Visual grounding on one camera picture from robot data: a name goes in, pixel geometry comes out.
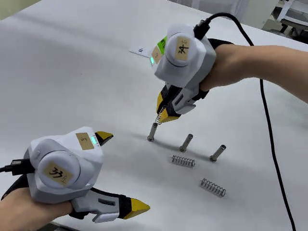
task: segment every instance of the black cable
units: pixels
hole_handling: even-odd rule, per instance
[[[30,159],[12,160],[10,165],[0,167],[0,172],[12,172],[13,176],[33,173],[34,171]]]
[[[217,13],[217,14],[214,14],[214,15],[210,16],[209,18],[207,18],[205,21],[202,21],[201,24],[197,25],[195,28],[197,30],[197,35],[199,35],[200,38],[203,38],[204,35],[209,30],[209,28],[210,28],[209,24],[210,24],[211,20],[214,19],[214,18],[217,18],[217,17],[227,17],[227,18],[231,19],[232,21],[234,21],[235,24],[237,25],[237,27],[239,28],[241,34],[245,37],[245,39],[249,43],[249,45],[250,46],[254,45],[253,42],[251,41],[251,39],[249,38],[249,36],[244,31],[241,23],[237,20],[237,18],[235,16],[233,16],[232,14],[229,14],[229,13]],[[290,210],[290,207],[289,207],[287,196],[285,194],[285,190],[284,190],[284,186],[283,186],[283,181],[282,181],[282,178],[281,178],[281,174],[280,174],[280,170],[279,170],[279,165],[278,165],[277,158],[276,158],[273,131],[271,129],[271,122],[270,122],[270,114],[269,114],[269,110],[268,110],[268,106],[267,106],[267,102],[266,102],[266,98],[265,98],[265,94],[264,94],[264,86],[263,86],[263,80],[262,79],[260,79],[260,91],[261,91],[261,97],[262,97],[262,101],[263,101],[266,121],[267,121],[268,129],[269,129],[269,136],[270,136],[269,140],[270,140],[271,154],[272,154],[274,165],[275,165],[275,168],[276,168],[276,173],[277,173],[277,177],[278,177],[278,182],[279,182],[280,190],[281,190],[281,193],[282,193],[282,197],[283,197],[285,208],[286,208],[288,216],[289,216],[289,220],[290,220],[290,223],[291,223],[291,226],[292,226],[292,230],[296,231],[295,223],[294,223],[294,220],[293,220],[293,217],[292,217],[292,213],[291,213],[291,210]]]

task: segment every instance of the coil spring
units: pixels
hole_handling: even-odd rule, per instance
[[[156,122],[158,125],[161,125],[161,124],[162,124],[162,122],[160,121],[160,118],[162,117],[162,112],[163,112],[164,109],[165,109],[165,107],[163,106],[163,107],[160,109],[160,111],[159,111],[159,113],[157,114],[157,116],[156,116],[155,122]]]
[[[172,156],[172,163],[177,165],[182,165],[185,167],[194,167],[196,162],[193,159],[185,158],[179,155]]]
[[[222,187],[214,184],[213,182],[207,180],[206,178],[203,178],[203,180],[201,181],[201,185],[202,188],[210,191],[211,193],[214,193],[220,197],[224,197],[226,195],[226,190],[223,189]]]

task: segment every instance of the cable plug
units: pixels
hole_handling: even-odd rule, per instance
[[[199,24],[197,24],[193,28],[194,36],[198,40],[202,40],[205,34],[208,32],[210,29],[210,26],[208,23],[205,23],[206,21],[201,20]]]
[[[34,173],[30,159],[12,160],[10,165],[0,168],[0,172],[12,172],[13,176]]]

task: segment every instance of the handwritten label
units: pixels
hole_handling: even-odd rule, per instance
[[[156,64],[158,64],[159,60],[162,58],[162,54],[157,46],[154,48],[152,52],[152,57],[154,58]]]
[[[82,150],[89,150],[89,149],[94,148],[92,141],[91,141],[89,135],[86,132],[76,133],[76,136],[79,140],[79,143],[80,143]]]
[[[188,59],[188,51],[191,40],[186,37],[178,37],[177,48],[175,50],[175,58],[178,60],[186,61]]]
[[[50,161],[48,165],[44,168],[43,171],[44,175],[52,179],[53,181],[66,186],[73,174],[69,171],[65,170],[64,168],[58,166],[55,162]]]

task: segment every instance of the metal rod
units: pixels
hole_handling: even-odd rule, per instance
[[[226,147],[225,145],[221,145],[221,146],[217,149],[217,151],[216,151],[213,155],[210,156],[210,161],[211,161],[211,162],[216,162],[216,161],[217,161],[217,158],[220,156],[220,154],[222,154],[223,151],[226,150],[226,148],[227,148],[227,147]]]
[[[150,134],[148,135],[148,141],[149,142],[152,142],[154,140],[154,135],[155,135],[157,126],[158,126],[157,123],[153,123],[152,124],[152,128],[151,128]]]
[[[180,147],[181,152],[183,152],[183,153],[186,152],[186,148],[187,148],[188,144],[190,143],[190,141],[192,140],[192,138],[193,138],[193,135],[188,134],[188,136],[186,137],[186,140],[184,141],[184,143]]]

